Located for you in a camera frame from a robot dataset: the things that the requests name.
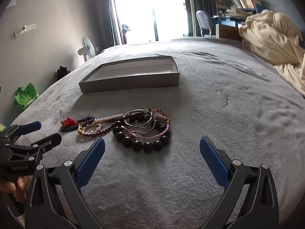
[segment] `red charm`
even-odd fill
[[[72,118],[68,117],[63,121],[62,125],[64,127],[71,127],[71,126],[78,125],[78,123],[75,120],[73,120]]]

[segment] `white chair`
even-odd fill
[[[196,17],[201,28],[201,36],[205,38],[216,38],[216,35],[212,35],[212,29],[215,27],[211,16],[203,10],[196,12]],[[209,30],[209,35],[204,34],[203,30]]]

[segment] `gray blanket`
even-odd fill
[[[178,87],[80,91],[78,82],[102,63],[165,55],[179,66]],[[135,153],[112,132],[104,136],[105,154],[82,192],[106,228],[200,226],[223,192],[200,155],[204,135],[246,165],[269,163],[281,221],[292,213],[305,190],[305,101],[276,70],[237,42],[200,37],[106,49],[53,84],[14,122],[42,123],[39,132],[20,138],[28,145],[51,133],[62,135],[62,144],[43,159],[51,167],[74,159],[92,143],[79,141],[75,131],[59,131],[60,109],[78,119],[158,107],[172,123],[170,145],[162,151]]]

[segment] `blue gripper pad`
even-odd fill
[[[105,141],[100,138],[76,170],[75,186],[80,190],[86,186],[105,152]]]
[[[39,121],[32,122],[30,124],[20,126],[20,134],[26,135],[30,132],[38,131],[41,128],[41,123]]]
[[[228,178],[229,170],[225,163],[221,160],[218,153],[205,137],[200,140],[199,148],[201,155],[206,161],[218,185],[227,189],[230,185],[230,181]]]

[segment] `jewelry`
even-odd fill
[[[138,112],[138,111],[139,110],[133,110],[133,111],[128,112],[127,114],[129,114],[129,113],[132,114],[133,112]],[[129,119],[129,120],[124,120],[125,125],[115,127],[112,130],[112,132],[115,135],[116,140],[118,142],[122,142],[122,144],[127,148],[131,146],[134,151],[140,151],[143,148],[144,152],[152,152],[153,150],[160,151],[163,148],[163,146],[168,145],[168,143],[170,141],[170,131],[169,131],[170,119],[168,118],[167,113],[161,109],[153,109],[147,114],[148,114],[148,116],[146,116],[144,119],[140,118],[140,121],[137,119],[138,122],[142,122],[143,120],[146,121],[141,126],[135,126],[135,125],[129,124],[129,121],[130,121],[130,119]],[[156,119],[159,119],[161,121],[165,120],[166,124],[161,124],[160,121],[156,120]],[[151,137],[143,137],[143,136],[138,136],[137,134],[145,135],[149,132],[132,131],[130,129],[130,127],[143,128],[149,124],[152,125],[152,129],[149,132],[151,132],[154,129],[159,129],[160,133],[157,135],[151,136]],[[123,130],[125,130],[130,136],[125,136],[125,134],[123,133]],[[160,137],[160,139],[156,140],[154,143],[146,142],[146,143],[142,144],[142,142],[140,141],[140,139],[154,139],[154,138],[158,138],[158,137]]]
[[[149,113],[150,109],[145,109],[138,111],[136,113],[130,114],[116,114],[109,117],[103,117],[99,119],[92,119],[88,121],[84,121],[83,123],[80,123],[78,126],[78,133],[81,135],[82,138],[88,138],[88,137],[98,137],[102,136],[105,133],[112,130],[114,127],[122,126],[123,123],[121,121],[129,119],[132,116],[139,116],[144,115],[146,113]],[[110,126],[102,130],[102,123],[105,122],[113,122]],[[96,126],[94,130],[86,131],[88,128]]]
[[[84,122],[84,121],[88,121],[91,119],[94,119],[94,117],[85,117],[85,118],[81,118],[80,120],[73,120],[71,117],[68,117],[64,120],[64,115],[63,112],[60,110],[59,111],[59,116],[60,116],[60,123],[61,123],[61,131],[73,131],[76,130],[78,128],[78,124]]]

